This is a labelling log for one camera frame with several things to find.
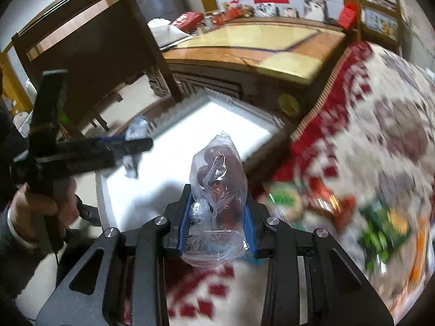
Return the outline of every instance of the white tray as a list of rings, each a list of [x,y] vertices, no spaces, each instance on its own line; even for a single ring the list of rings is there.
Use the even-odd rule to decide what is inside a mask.
[[[244,161],[283,126],[275,116],[209,89],[176,104],[150,123],[154,146],[142,154],[138,179],[127,178],[122,163],[97,173],[103,229],[140,228],[162,215],[189,183],[194,154],[221,131],[230,135]]]

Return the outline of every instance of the wooden table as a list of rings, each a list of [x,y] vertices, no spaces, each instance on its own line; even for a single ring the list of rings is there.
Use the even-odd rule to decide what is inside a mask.
[[[185,94],[208,87],[299,121],[311,109],[347,46],[340,28],[301,18],[241,18],[163,53]],[[157,72],[157,95],[167,94]],[[292,95],[299,111],[278,104]]]

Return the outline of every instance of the glowing white surface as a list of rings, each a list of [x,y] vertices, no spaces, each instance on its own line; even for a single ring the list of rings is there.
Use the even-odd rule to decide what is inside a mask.
[[[242,161],[273,135],[215,102],[204,104],[154,139],[153,149],[142,155],[138,180],[127,178],[124,167],[106,178],[118,229],[139,228],[178,201],[189,183],[192,157],[221,131],[230,135]]]

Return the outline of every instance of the wooden chair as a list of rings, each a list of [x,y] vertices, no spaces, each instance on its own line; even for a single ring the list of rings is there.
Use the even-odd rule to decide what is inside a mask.
[[[12,42],[36,90],[43,71],[68,69],[63,125],[78,136],[116,86],[151,67],[183,98],[136,0],[57,0]]]
[[[367,40],[402,56],[403,20],[400,0],[358,0],[357,39]]]

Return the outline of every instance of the clear plastic bag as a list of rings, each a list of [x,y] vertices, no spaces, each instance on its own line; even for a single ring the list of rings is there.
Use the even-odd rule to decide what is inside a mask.
[[[211,269],[233,260],[247,249],[243,223],[247,179],[230,136],[221,133],[192,160],[190,184],[195,199],[183,260]],[[210,227],[206,205],[210,205]]]
[[[148,137],[148,121],[143,116],[138,116],[128,126],[127,131],[125,132],[125,139],[144,139],[146,137]],[[125,176],[128,178],[138,178],[138,166],[141,158],[142,153],[125,155],[122,158],[122,164],[126,171]]]

